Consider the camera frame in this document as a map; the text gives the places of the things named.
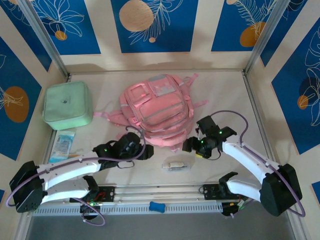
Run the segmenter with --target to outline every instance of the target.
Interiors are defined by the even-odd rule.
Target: green pouch
[[[93,116],[92,97],[83,81],[53,85],[45,91],[43,119],[54,130],[87,125]]]

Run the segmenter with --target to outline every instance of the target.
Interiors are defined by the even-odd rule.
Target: pink backpack
[[[118,125],[132,125],[144,130],[152,145],[170,147],[176,151],[192,130],[194,108],[190,86],[198,74],[184,81],[176,75],[159,75],[129,86],[120,96],[121,110],[111,113],[95,112]]]

